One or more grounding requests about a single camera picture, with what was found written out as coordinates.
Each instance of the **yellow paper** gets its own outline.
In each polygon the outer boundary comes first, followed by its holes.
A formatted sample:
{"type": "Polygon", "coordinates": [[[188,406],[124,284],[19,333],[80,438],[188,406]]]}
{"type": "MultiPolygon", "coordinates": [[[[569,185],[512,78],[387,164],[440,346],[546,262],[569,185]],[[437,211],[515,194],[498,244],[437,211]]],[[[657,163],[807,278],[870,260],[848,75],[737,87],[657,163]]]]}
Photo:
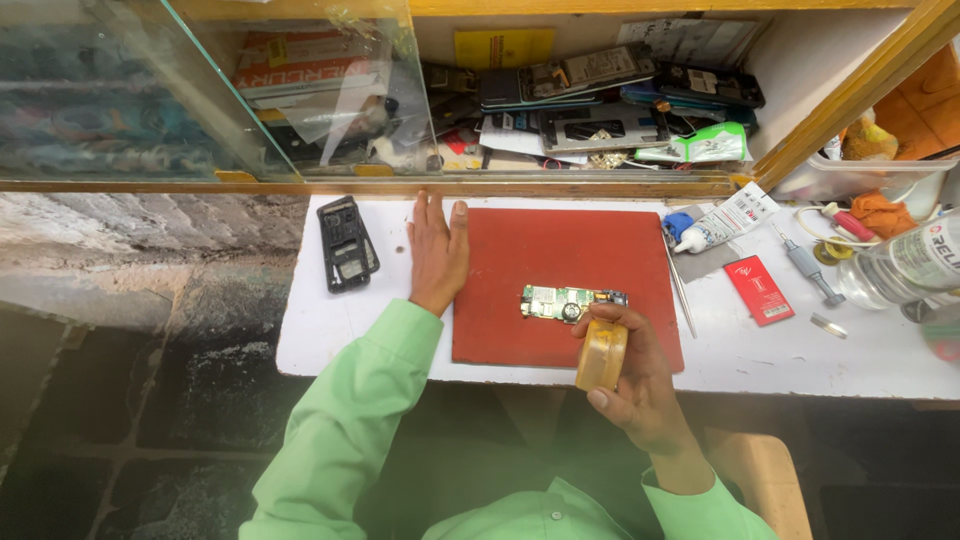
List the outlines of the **yellow paper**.
{"type": "Polygon", "coordinates": [[[553,30],[456,32],[457,66],[483,71],[544,63],[550,59],[554,34],[553,30]]]}

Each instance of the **solder spool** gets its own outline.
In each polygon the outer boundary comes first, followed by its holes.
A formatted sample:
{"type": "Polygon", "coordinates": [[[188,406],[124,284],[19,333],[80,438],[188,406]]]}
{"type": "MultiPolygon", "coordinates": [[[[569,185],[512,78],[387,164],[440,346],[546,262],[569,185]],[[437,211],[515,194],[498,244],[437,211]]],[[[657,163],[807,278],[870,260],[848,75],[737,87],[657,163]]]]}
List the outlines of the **solder spool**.
{"type": "MultiPolygon", "coordinates": [[[[840,236],[831,236],[830,239],[845,241],[840,236]]],[[[813,256],[827,266],[836,266],[841,260],[853,257],[853,248],[823,241],[814,246],[813,256]]]]}
{"type": "Polygon", "coordinates": [[[577,388],[587,392],[597,386],[616,388],[627,352],[627,333],[622,325],[597,319],[590,321],[577,366],[577,388]]]}

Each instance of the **glue tube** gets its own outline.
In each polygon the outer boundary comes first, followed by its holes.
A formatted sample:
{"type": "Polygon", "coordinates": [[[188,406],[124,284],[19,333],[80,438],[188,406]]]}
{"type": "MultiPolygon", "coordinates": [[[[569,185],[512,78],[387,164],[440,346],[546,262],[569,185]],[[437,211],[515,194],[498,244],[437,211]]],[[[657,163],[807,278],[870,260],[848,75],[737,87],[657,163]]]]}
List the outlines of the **glue tube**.
{"type": "Polygon", "coordinates": [[[779,209],[780,205],[768,197],[759,185],[750,182],[687,228],[673,251],[700,253],[751,231],[779,209]]]}
{"type": "Polygon", "coordinates": [[[587,392],[597,386],[611,391],[616,388],[623,356],[627,353],[627,333],[627,327],[623,325],[597,319],[590,321],[577,366],[577,380],[574,382],[577,388],[587,392]]]}

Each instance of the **white workbench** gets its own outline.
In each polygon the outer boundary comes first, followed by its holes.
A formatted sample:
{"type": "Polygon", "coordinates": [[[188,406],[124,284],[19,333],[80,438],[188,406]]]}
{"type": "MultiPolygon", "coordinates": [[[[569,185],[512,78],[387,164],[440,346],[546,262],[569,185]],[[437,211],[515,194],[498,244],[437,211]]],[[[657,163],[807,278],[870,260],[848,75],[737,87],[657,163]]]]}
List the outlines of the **white workbench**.
{"type": "MultiPolygon", "coordinates": [[[[413,202],[359,200],[381,268],[366,288],[341,295],[327,293],[316,210],[335,199],[314,196],[307,212],[276,349],[277,368],[285,374],[317,375],[344,346],[372,325],[391,299],[406,298],[410,292],[410,252],[404,222],[411,217],[413,202]]],[[[453,200],[444,202],[447,215],[452,204],[453,200]]],[[[667,213],[665,205],[654,202],[471,199],[468,204],[473,208],[667,213]]],[[[811,225],[829,232],[826,220],[808,215],[811,225]]],[[[772,221],[805,249],[813,245],[812,237],[794,220],[793,209],[784,207],[772,221]]],[[[686,363],[685,370],[674,376],[678,389],[960,399],[960,366],[943,362],[931,353],[916,325],[898,309],[869,311],[849,301],[838,307],[826,306],[820,289],[787,258],[780,237],[769,223],[736,239],[733,248],[744,257],[760,256],[797,314],[760,328],[723,270],[687,284],[686,296],[698,338],[690,335],[675,292],[686,363]],[[845,328],[850,336],[843,340],[814,326],[810,322],[813,311],[845,328]]],[[[824,275],[828,283],[836,285],[834,268],[824,267],[824,275]]],[[[573,384],[574,369],[454,363],[452,309],[447,310],[443,321],[444,332],[430,370],[432,380],[573,384]]]]}

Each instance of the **hand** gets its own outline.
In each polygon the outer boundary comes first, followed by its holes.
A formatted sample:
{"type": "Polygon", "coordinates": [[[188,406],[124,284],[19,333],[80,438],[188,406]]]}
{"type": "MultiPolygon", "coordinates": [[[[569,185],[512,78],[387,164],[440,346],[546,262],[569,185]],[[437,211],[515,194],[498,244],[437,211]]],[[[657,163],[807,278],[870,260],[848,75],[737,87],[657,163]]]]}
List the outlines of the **hand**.
{"type": "Polygon", "coordinates": [[[594,318],[623,325],[629,333],[616,392],[597,387],[587,399],[650,454],[661,488],[681,495],[708,491],[713,470],[677,402],[670,363],[650,321],[624,306],[592,304],[573,327],[573,336],[583,339],[594,318]]]}
{"type": "Polygon", "coordinates": [[[440,317],[464,288],[469,269],[467,203],[457,201],[444,221],[444,196],[434,193],[427,202],[426,191],[417,195],[414,220],[407,222],[410,254],[414,260],[410,302],[440,317]]]}

